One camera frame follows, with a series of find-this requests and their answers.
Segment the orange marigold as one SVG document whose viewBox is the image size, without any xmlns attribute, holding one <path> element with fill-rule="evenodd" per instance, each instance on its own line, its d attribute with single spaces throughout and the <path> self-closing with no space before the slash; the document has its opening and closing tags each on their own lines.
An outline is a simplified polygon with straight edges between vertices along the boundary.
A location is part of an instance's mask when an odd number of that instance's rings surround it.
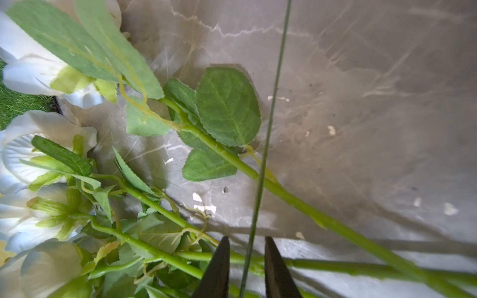
<svg viewBox="0 0 477 298">
<path fill-rule="evenodd" d="M 277 72 L 275 75 L 275 81 L 273 86 L 272 103 L 270 107 L 270 115 L 269 115 L 269 120 L 267 125 L 267 134 L 266 134 L 265 144 L 263 148 L 262 165 L 260 166 L 260 173 L 258 176 L 258 186 L 257 186 L 257 192 L 256 192 L 255 203 L 253 208 L 252 223 L 250 226 L 250 234 L 248 238 L 245 262 L 243 265 L 242 279 L 240 282 L 239 298 L 245 297 L 247 281 L 248 281 L 248 272 L 252 262 L 253 245 L 254 245 L 255 236 L 257 232 L 258 216 L 260 213 L 260 206 L 261 206 L 262 197 L 263 197 L 263 188 L 264 188 L 265 176 L 266 176 L 266 170 L 267 170 L 268 150 L 269 150 L 270 139 L 272 134 L 273 118 L 274 118 L 275 106 L 277 101 L 277 92 L 278 92 L 279 80 L 281 76 L 281 69 L 283 65 L 283 56 L 284 56 L 284 49 L 286 45 L 286 37 L 288 35 L 288 26 L 289 26 L 290 14 L 291 14 L 292 2 L 293 2 L 292 0 L 287 1 L 286 14 L 284 17 L 284 26 L 283 26 L 283 33 L 282 33 L 279 56 L 278 56 Z"/>
</svg>

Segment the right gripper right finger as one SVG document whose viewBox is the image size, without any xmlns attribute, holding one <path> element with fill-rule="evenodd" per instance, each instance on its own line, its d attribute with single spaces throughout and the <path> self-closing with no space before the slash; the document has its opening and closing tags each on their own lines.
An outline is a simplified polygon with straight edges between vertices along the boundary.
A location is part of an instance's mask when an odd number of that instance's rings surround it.
<svg viewBox="0 0 477 298">
<path fill-rule="evenodd" d="M 272 237 L 265 237 L 265 285 L 267 298 L 302 298 Z"/>
</svg>

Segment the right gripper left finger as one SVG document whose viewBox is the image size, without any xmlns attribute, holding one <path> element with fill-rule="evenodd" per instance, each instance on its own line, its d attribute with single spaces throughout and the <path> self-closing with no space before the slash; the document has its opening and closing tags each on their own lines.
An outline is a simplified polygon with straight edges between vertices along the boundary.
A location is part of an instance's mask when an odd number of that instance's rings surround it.
<svg viewBox="0 0 477 298">
<path fill-rule="evenodd" d="M 227 298 L 229 295 L 230 242 L 223 237 L 192 298 Z"/>
</svg>

